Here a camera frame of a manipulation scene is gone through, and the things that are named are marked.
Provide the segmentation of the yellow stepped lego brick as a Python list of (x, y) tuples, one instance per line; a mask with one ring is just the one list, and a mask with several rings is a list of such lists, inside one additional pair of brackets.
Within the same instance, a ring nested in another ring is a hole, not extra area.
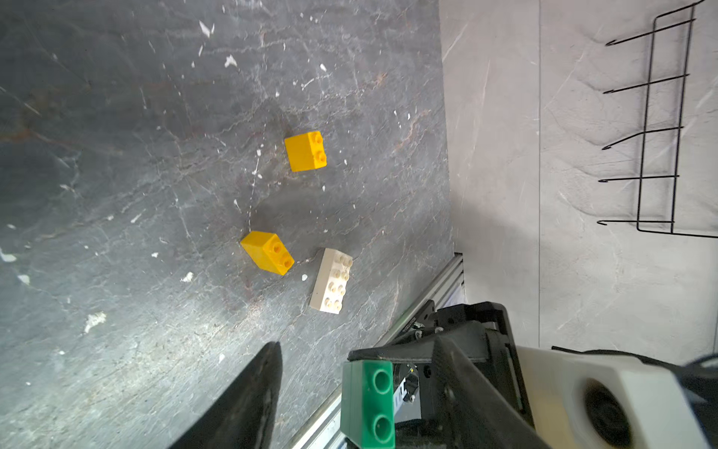
[(240, 245), (263, 271), (284, 276), (295, 263), (277, 234), (252, 231)]

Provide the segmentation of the green lego brick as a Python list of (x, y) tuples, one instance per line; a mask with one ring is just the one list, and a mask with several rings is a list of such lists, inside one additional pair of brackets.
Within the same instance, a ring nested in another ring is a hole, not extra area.
[(358, 448), (395, 448), (394, 374), (389, 361), (345, 362), (340, 431)]

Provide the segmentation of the white long lego brick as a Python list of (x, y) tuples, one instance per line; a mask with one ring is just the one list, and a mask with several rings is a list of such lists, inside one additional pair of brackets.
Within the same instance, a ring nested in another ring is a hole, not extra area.
[(310, 298), (310, 307), (328, 314), (339, 314), (346, 295), (353, 258), (339, 250), (326, 248)]

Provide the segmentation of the small yellow lego brick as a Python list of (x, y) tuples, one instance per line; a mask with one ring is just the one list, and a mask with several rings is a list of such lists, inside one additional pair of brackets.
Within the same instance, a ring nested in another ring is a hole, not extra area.
[(286, 138), (284, 144), (293, 172), (324, 168), (327, 165), (327, 156), (320, 131)]

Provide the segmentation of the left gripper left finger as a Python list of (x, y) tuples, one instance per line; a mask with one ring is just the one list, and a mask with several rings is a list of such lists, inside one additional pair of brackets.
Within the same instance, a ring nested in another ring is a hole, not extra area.
[(267, 448), (282, 383), (282, 349), (267, 343), (174, 448)]

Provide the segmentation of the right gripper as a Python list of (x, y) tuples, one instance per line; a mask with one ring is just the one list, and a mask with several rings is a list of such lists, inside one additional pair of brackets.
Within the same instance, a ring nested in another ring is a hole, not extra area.
[(453, 340), (531, 428), (517, 349), (506, 309), (492, 302), (435, 309), (428, 303), (388, 344), (354, 350), (348, 361), (389, 361), (394, 374), (395, 448), (448, 448), (439, 422), (436, 369), (439, 337)]

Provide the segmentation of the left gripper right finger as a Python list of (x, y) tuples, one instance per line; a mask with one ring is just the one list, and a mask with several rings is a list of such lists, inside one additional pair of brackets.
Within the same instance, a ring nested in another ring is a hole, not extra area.
[(448, 448), (546, 448), (453, 340), (439, 337), (436, 369), (439, 422)]

